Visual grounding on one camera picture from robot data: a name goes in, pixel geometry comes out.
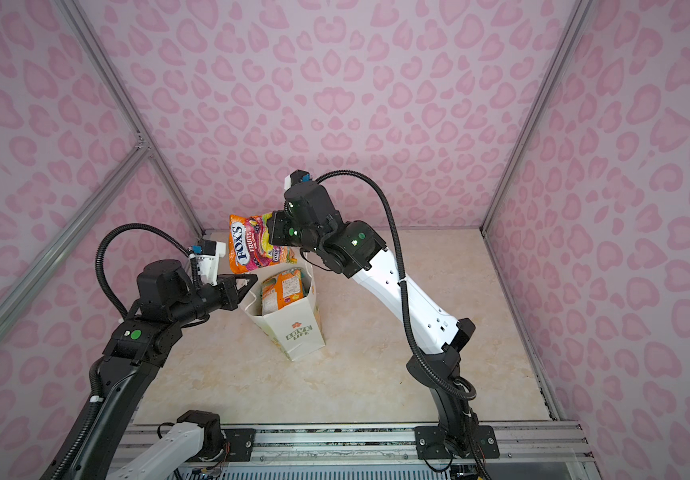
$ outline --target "orange candy bag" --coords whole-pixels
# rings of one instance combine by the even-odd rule
[[[262,314],[277,312],[304,296],[302,271],[299,268],[284,270],[262,283]]]
[[[267,221],[273,214],[259,216],[230,216],[230,242],[228,260],[234,274],[245,274],[276,264],[296,264],[290,246],[270,244]]]

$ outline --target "pink heart pattern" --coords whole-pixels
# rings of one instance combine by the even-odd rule
[[[0,3],[0,299],[134,142],[69,32],[49,2]]]
[[[600,2],[490,239],[604,478],[690,478],[690,1]]]
[[[496,3],[188,2],[195,9],[104,0],[84,8],[108,31],[102,41],[205,227],[279,208],[279,178],[295,168],[321,175],[345,165],[380,183],[402,226],[479,226],[572,5]],[[132,38],[127,54],[118,43]],[[184,82],[173,86],[175,74]],[[673,82],[686,78],[679,72]],[[219,115],[205,116],[204,102]],[[188,128],[194,112],[203,129]],[[408,161],[395,161],[404,150]],[[208,188],[204,164],[220,168],[206,170]],[[436,184],[442,164],[457,183]],[[270,175],[260,178],[260,168]],[[264,187],[250,188],[256,181]],[[332,196],[349,199],[337,205],[345,218],[386,224],[357,184],[330,182]],[[399,204],[409,192],[432,208]]]
[[[0,217],[0,237],[20,232],[23,220],[11,218]],[[129,221],[158,226],[183,244],[191,240],[160,178],[143,164],[0,345],[0,478],[40,475],[83,405],[88,365],[118,317],[94,278],[94,253],[100,238]],[[136,297],[132,272],[163,258],[181,254],[147,232],[113,242],[105,266],[121,301]]]

